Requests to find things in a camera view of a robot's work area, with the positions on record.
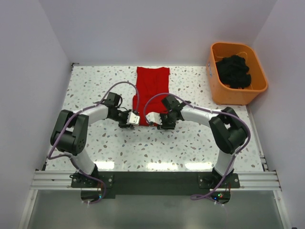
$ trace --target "black cloth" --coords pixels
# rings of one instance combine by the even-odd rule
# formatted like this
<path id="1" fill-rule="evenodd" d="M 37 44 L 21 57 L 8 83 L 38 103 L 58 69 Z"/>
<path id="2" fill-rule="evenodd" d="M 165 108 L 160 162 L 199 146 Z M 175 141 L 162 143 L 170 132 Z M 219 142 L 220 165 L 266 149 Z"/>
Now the black cloth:
<path id="1" fill-rule="evenodd" d="M 216 62 L 216 67 L 219 79 L 223 84 L 228 84 L 231 88 L 242 89 L 250 86 L 251 75 L 247 74 L 249 67 L 244 58 L 237 55 L 225 57 Z"/>

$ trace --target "white wall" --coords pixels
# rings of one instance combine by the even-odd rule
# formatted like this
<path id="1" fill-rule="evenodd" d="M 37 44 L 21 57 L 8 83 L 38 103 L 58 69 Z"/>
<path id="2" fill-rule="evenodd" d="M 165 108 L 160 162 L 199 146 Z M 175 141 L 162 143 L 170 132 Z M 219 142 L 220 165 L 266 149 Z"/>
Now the white wall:
<path id="1" fill-rule="evenodd" d="M 290 218 L 305 228 L 305 1 L 278 0 L 254 42 L 269 89 L 251 105 Z"/>
<path id="2" fill-rule="evenodd" d="M 205 63 L 215 41 L 252 44 L 276 0 L 40 0 L 84 64 Z"/>
<path id="3" fill-rule="evenodd" d="M 0 7 L 0 224 L 18 226 L 61 108 L 70 62 L 37 0 Z"/>

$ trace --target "orange bin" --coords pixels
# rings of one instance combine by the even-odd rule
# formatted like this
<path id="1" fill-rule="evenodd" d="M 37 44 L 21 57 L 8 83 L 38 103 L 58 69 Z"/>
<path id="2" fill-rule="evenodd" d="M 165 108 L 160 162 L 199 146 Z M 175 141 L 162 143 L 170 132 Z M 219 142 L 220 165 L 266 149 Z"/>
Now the orange bin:
<path id="1" fill-rule="evenodd" d="M 233 89 L 220 82 L 216 62 L 232 55 L 245 58 L 245 63 L 249 67 L 248 73 L 251 74 L 251 85 L 249 87 Z M 244 44 L 228 42 L 214 43 L 211 46 L 206 71 L 210 82 L 212 99 L 217 104 L 246 105 L 268 87 L 268 82 L 255 52 Z"/>

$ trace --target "white speckled table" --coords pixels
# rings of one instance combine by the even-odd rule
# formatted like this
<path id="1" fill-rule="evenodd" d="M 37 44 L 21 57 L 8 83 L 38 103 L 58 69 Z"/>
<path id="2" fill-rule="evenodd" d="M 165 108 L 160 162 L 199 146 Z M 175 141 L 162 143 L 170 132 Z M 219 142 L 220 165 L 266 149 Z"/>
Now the white speckled table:
<path id="1" fill-rule="evenodd" d="M 170 66 L 169 90 L 193 104 L 213 109 L 225 108 L 212 101 L 205 67 Z M 136 83 L 136 66 L 74 67 L 63 108 L 77 110 L 101 99 L 114 83 Z M 130 85 L 121 84 L 113 92 L 123 97 L 123 107 L 132 107 L 135 94 Z M 245 106 L 231 106 L 251 128 Z M 211 171 L 217 161 L 210 128 L 193 122 L 179 122 L 174 131 L 137 126 L 120 129 L 112 120 L 98 121 L 89 127 L 87 151 L 100 171 Z M 263 171 L 254 138 L 235 161 L 239 172 Z M 48 161 L 46 170 L 74 170 L 65 158 Z"/>

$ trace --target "terrazzo surface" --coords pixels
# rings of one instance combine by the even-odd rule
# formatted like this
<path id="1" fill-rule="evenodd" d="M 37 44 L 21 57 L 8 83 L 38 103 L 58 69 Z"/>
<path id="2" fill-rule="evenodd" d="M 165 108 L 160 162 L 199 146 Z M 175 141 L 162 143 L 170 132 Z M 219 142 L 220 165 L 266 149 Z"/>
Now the terrazzo surface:
<path id="1" fill-rule="evenodd" d="M 198 106 L 222 109 L 212 101 L 205 67 L 170 66 L 169 91 Z M 101 99 L 116 82 L 136 83 L 136 66 L 75 66 L 63 109 L 77 110 Z M 128 84 L 112 92 L 123 97 L 122 107 L 132 108 L 135 90 Z M 231 106 L 252 131 L 245 106 Z M 211 171 L 217 161 L 218 147 L 211 129 L 194 122 L 179 121 L 173 131 L 137 126 L 120 129 L 106 119 L 88 129 L 86 149 L 99 171 Z M 259 149 L 252 138 L 235 161 L 235 170 L 263 171 Z M 46 170 L 73 171 L 69 160 L 47 161 Z"/>

